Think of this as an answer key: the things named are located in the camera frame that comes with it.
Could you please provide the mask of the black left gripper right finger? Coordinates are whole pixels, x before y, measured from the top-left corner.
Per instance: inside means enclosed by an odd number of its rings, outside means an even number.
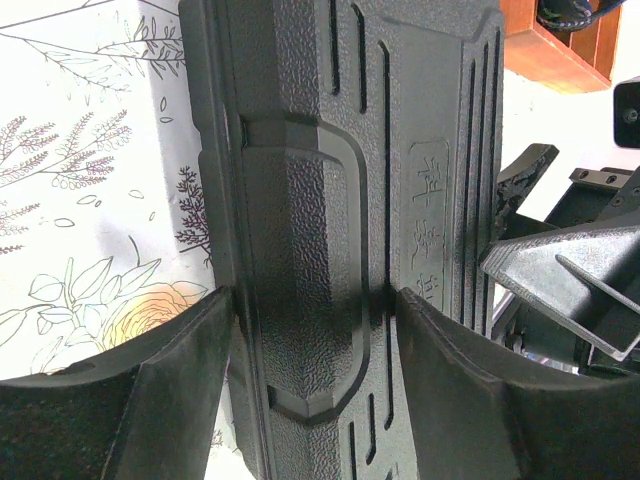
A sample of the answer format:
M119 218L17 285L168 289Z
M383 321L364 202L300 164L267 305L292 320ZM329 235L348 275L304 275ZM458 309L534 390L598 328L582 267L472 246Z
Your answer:
M420 478L638 478L638 377L535 363L409 288L396 327Z

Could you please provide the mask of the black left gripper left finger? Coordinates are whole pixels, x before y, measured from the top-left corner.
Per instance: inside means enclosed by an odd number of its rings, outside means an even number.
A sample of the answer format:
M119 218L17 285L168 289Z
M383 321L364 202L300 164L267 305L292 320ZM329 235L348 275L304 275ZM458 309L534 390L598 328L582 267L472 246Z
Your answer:
M234 317L221 287L116 348L2 381L2 478L203 478Z

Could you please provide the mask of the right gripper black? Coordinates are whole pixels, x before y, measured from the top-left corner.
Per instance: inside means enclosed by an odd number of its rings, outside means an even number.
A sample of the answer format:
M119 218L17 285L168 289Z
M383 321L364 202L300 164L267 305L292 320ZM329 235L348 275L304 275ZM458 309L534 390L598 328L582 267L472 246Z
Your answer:
M491 337L580 370L636 370L639 173L577 169L545 220L518 214L558 154L531 144L498 175L495 238L504 241L481 268L509 295Z

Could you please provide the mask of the black plastic tool case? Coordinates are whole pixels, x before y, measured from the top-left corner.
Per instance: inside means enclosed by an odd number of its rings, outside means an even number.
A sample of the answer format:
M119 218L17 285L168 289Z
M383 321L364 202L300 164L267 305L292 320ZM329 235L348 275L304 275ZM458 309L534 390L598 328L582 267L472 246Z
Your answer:
M183 1L229 388L258 479L412 479L394 301L484 333L496 1Z

